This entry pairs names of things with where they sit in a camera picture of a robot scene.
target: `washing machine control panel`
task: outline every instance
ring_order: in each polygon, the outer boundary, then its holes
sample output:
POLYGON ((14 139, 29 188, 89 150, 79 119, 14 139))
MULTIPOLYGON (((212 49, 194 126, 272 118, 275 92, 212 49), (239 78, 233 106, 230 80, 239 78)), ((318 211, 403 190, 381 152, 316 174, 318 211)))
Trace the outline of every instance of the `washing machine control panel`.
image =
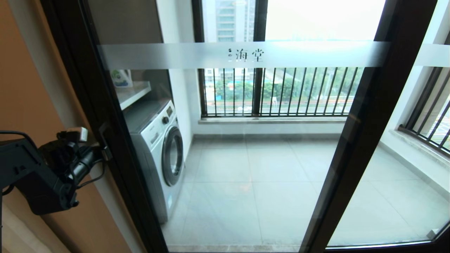
POLYGON ((170 101, 159 115, 142 131, 145 142, 149 147, 157 144, 160 138, 164 138, 167 124, 170 123, 176 115, 173 110, 173 104, 170 101))

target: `building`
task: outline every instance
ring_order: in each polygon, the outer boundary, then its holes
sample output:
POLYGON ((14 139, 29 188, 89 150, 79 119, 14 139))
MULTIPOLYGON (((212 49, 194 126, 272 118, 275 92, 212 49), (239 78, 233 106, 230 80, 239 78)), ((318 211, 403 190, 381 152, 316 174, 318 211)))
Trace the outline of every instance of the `building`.
MULTIPOLYGON (((205 42, 253 41, 255 24, 255 0, 210 0, 203 2, 203 26, 205 42)), ((245 69, 245 82, 253 83, 253 68, 245 69)), ((218 80, 233 80, 233 69, 205 69, 205 85, 213 90, 214 77, 218 80)), ((236 81, 243 80, 244 69, 236 68, 236 81)))

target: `window sill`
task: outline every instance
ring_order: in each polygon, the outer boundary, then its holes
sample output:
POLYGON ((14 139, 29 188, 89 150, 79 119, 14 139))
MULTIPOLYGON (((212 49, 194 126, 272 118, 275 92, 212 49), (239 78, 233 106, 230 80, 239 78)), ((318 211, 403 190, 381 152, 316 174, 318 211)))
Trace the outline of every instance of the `window sill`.
POLYGON ((419 141, 418 139, 414 138, 413 136, 408 135, 407 133, 403 133, 399 130, 389 130, 389 132, 396 138, 402 140, 409 146, 413 147, 414 149, 420 151, 424 155, 426 155, 428 158, 433 160, 434 162, 438 163, 439 165, 443 166, 447 170, 450 168, 450 158, 446 157, 445 155, 439 153, 438 151, 434 150, 433 148, 429 147, 426 143, 423 143, 419 141))
POLYGON ((202 118, 200 125, 224 124, 344 124, 347 117, 222 117, 202 118))

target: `washing machine knob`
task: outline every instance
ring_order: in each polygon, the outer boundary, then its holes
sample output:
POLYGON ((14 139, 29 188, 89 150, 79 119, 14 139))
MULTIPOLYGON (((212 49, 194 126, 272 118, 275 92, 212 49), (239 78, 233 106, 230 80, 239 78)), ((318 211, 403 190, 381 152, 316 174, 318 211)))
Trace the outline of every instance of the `washing machine knob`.
POLYGON ((166 116, 162 117, 162 123, 163 123, 163 124, 169 123, 169 118, 166 117, 166 116))

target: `metal railing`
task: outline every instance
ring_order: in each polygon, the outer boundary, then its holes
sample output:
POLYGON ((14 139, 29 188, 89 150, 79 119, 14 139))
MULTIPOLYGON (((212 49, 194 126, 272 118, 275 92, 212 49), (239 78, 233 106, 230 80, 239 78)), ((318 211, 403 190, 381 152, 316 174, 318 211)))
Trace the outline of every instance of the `metal railing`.
POLYGON ((255 68, 205 69, 202 117, 346 116, 362 72, 363 68, 264 68, 258 84, 255 68))
POLYGON ((450 157, 450 70, 435 67, 406 125, 412 133, 450 157))

